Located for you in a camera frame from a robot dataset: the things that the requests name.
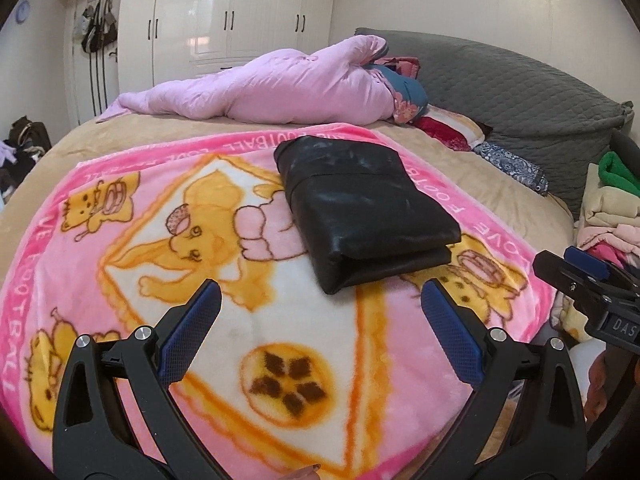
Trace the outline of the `left hand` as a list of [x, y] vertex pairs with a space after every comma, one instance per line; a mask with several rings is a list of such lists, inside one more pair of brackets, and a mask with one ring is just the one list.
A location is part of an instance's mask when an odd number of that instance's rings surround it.
[[283, 477], [283, 480], [320, 480], [319, 471], [321, 466], [313, 464], [293, 471]]

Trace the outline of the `right hand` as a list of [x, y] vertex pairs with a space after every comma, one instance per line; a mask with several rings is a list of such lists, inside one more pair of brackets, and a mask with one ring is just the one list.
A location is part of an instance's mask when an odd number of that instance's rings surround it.
[[584, 415], [586, 422], [592, 424], [595, 422], [608, 404], [608, 396], [605, 392], [606, 382], [606, 363], [605, 353], [602, 352], [590, 366], [589, 373], [589, 387], [587, 390], [586, 402], [584, 405]]

